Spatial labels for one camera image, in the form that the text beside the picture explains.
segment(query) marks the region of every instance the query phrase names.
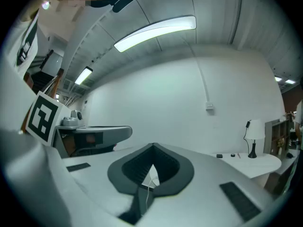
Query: white lampshade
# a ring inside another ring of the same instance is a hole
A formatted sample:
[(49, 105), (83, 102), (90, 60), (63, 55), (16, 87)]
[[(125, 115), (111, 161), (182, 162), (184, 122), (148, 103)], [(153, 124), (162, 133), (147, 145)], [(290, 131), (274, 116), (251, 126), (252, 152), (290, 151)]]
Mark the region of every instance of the white lampshade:
[(260, 120), (251, 120), (245, 138), (259, 140), (265, 138), (265, 124)]

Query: ceiling beam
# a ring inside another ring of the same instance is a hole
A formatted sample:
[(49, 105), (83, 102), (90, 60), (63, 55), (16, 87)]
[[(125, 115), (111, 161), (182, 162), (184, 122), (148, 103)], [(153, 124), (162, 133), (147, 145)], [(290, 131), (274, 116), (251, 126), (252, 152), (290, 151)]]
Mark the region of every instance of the ceiling beam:
[(251, 25), (252, 25), (252, 21), (253, 21), (253, 18), (255, 16), (255, 11), (256, 11), (256, 6), (257, 6), (257, 0), (250, 0), (250, 10), (249, 10), (249, 15), (248, 15), (248, 18), (247, 18), (247, 21), (246, 21), (246, 24), (245, 24), (245, 27), (244, 27), (244, 31), (243, 31), (243, 34), (242, 34), (242, 37), (240, 39), (240, 42), (237, 46), (237, 49), (240, 51), (242, 50), (246, 40), (247, 40), (247, 37), (248, 37), (248, 34), (250, 32), (250, 28), (251, 28)]

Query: white wall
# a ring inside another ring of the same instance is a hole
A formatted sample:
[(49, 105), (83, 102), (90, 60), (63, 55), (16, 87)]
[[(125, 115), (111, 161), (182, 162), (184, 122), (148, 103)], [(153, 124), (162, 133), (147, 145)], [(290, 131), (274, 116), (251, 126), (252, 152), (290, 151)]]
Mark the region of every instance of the white wall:
[(51, 75), (56, 76), (58, 73), (58, 70), (61, 67), (62, 63), (62, 56), (56, 54), (55, 52), (48, 58), (46, 64), (42, 68), (42, 72)]
[(63, 41), (60, 38), (57, 38), (54, 35), (50, 36), (50, 46), (49, 49), (53, 50), (56, 54), (60, 56), (64, 56), (64, 52), (66, 49), (67, 42)]
[[(279, 87), (261, 54), (224, 46), (195, 46), (214, 114), (188, 48), (141, 59), (104, 78), (91, 92), (88, 125), (129, 125), (117, 149), (159, 142), (203, 153), (247, 152), (246, 122), (284, 113)], [(256, 151), (263, 152), (264, 140)]]
[(77, 99), (76, 101), (74, 101), (72, 103), (72, 105), (70, 105), (68, 108), (70, 110), (78, 110), (81, 111), (82, 110), (82, 103), (83, 103), (83, 97)]
[(38, 52), (39, 56), (46, 56), (49, 50), (50, 42), (42, 32), (40, 26), (37, 28)]

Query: black rectangle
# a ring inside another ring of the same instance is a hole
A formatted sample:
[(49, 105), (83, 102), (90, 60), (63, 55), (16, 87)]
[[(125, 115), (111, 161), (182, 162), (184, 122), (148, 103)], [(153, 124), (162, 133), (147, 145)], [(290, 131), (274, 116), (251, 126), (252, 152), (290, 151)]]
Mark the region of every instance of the black rectangle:
[(220, 187), (245, 222), (261, 212), (235, 183), (221, 184)]
[(66, 168), (69, 172), (74, 172), (74, 171), (84, 169), (86, 167), (90, 167), (90, 164), (82, 163), (82, 164), (78, 164), (78, 165), (74, 165), (74, 166), (67, 166)]

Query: white desk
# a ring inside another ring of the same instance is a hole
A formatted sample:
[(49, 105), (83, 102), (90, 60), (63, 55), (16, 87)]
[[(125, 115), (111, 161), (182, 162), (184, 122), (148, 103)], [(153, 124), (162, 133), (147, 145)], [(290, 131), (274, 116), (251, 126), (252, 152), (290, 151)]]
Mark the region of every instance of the white desk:
[(257, 158), (249, 158), (247, 153), (239, 153), (241, 157), (239, 158), (237, 153), (235, 154), (235, 157), (231, 157), (230, 153), (222, 154), (223, 158), (219, 159), (225, 161), (249, 178), (274, 172), (281, 166), (280, 159), (270, 154), (257, 155)]
[[(270, 154), (257, 155), (257, 158), (249, 158), (247, 153), (235, 153), (235, 157), (231, 157), (231, 153), (222, 154), (223, 158), (218, 158), (227, 164), (231, 165), (239, 172), (246, 175), (248, 178), (255, 178), (255, 181), (262, 187), (264, 187), (269, 173), (278, 170), (281, 167), (281, 160)], [(143, 183), (143, 185), (148, 186), (150, 179), (153, 179), (157, 175), (156, 171), (150, 171), (150, 177)], [(159, 185), (159, 180), (155, 179), (150, 185), (151, 188)]]

